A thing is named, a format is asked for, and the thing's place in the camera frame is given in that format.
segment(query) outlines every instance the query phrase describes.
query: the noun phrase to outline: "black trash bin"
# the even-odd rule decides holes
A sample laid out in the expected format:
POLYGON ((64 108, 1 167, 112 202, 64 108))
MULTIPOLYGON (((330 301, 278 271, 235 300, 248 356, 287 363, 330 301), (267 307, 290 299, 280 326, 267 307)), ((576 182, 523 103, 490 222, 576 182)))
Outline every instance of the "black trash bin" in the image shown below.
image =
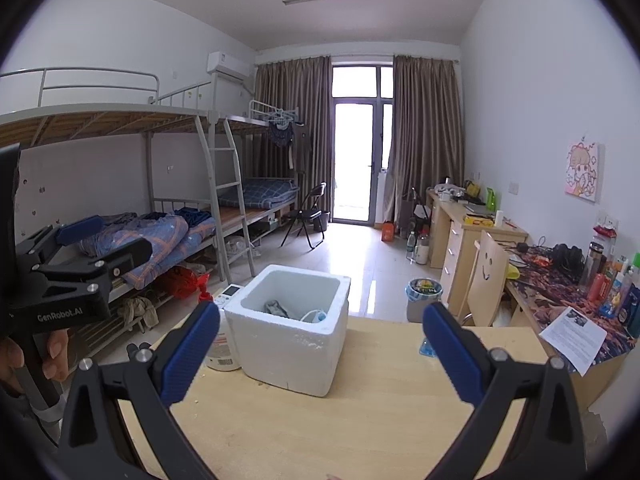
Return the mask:
POLYGON ((322 214, 314 220, 314 231, 316 233, 322 233, 326 231, 326 226, 329 223, 329 212, 322 211, 322 214))

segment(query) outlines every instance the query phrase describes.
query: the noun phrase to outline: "brown curtain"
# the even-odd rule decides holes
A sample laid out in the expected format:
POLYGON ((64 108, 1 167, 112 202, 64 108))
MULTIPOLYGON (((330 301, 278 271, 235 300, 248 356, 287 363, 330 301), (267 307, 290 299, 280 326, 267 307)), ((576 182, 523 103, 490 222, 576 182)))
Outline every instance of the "brown curtain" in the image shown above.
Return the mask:
POLYGON ((385 220, 398 218, 412 186, 424 195, 447 176, 461 186, 464 167, 465 136, 453 62, 395 56, 385 220))
MULTIPOLYGON (((330 57, 311 57, 260 65, 256 74, 255 98, 263 103, 293 110, 311 134, 311 154, 305 173, 298 174, 300 200, 320 182, 326 191, 319 206, 334 206, 334 135, 331 127, 333 70, 330 57)), ((291 176, 289 150, 279 148, 266 135, 254 150, 256 176, 291 176)))

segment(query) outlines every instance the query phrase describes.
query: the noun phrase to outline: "cartoon girl picture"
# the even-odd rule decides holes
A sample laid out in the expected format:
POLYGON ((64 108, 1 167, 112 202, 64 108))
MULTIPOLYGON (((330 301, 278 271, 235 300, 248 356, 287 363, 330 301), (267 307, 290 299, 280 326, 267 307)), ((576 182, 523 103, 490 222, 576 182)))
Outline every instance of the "cartoon girl picture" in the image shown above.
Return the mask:
POLYGON ((564 190, 595 202, 598 181, 598 147, 595 142, 586 145, 581 142, 569 147, 567 154, 566 185, 564 190))

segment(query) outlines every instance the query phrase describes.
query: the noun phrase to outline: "metal screw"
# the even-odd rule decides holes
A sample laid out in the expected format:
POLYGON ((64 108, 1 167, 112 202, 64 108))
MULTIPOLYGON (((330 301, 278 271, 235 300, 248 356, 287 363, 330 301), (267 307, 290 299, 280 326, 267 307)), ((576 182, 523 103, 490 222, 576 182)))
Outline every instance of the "metal screw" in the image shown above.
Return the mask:
POLYGON ((78 368, 80 368, 83 372, 85 372, 89 368, 91 368, 93 365, 94 365, 94 362, 91 361, 91 359, 89 359, 88 357, 85 357, 84 359, 81 359, 80 362, 78 363, 78 368))
POLYGON ((498 362, 506 361, 509 358, 509 354, 504 348, 492 348, 489 350, 489 354, 491 355, 491 359, 498 362))
POLYGON ((143 348, 142 350, 138 350, 136 352, 136 361, 140 363, 146 363, 151 359, 154 353, 149 350, 149 348, 143 348))
POLYGON ((552 357, 549 359, 549 363, 551 364, 551 367, 556 370, 562 370, 564 368, 564 361, 559 357, 552 357))

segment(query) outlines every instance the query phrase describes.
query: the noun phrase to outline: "door frame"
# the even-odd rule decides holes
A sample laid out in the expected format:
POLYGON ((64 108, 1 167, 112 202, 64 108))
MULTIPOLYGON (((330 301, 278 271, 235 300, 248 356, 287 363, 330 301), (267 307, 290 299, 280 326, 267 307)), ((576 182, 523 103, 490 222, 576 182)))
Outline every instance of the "door frame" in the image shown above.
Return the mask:
POLYGON ((371 133, 371 178, 369 187, 369 219, 367 220, 350 220, 348 218, 332 218, 332 222, 339 224, 354 224, 373 226, 376 222, 376 203, 378 201, 378 175, 382 173, 382 139, 383 139, 383 111, 385 104, 393 105, 393 98, 382 98, 381 94, 381 76, 380 68, 389 66, 388 64, 336 64, 339 66, 375 66, 376 68, 376 95, 377 97, 333 97, 331 105, 332 125, 334 129, 334 146, 335 146, 335 105, 353 104, 353 105, 372 105, 373 106, 373 131, 371 133))

